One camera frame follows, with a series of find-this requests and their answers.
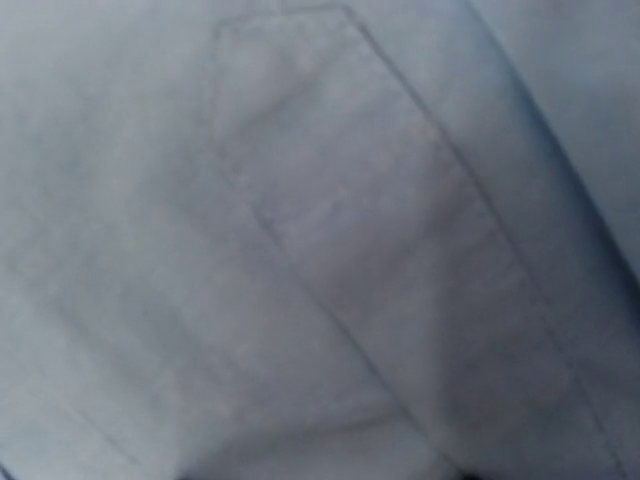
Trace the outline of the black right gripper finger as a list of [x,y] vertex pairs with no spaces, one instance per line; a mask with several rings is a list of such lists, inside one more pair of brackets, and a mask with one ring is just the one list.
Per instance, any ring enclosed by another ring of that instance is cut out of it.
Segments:
[[483,477],[472,472],[466,472],[462,474],[462,480],[483,480]]

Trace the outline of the light blue long sleeve shirt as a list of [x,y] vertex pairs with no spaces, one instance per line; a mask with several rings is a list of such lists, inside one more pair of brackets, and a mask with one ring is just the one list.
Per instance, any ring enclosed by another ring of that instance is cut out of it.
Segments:
[[1,5],[5,479],[635,479],[639,291],[469,1]]

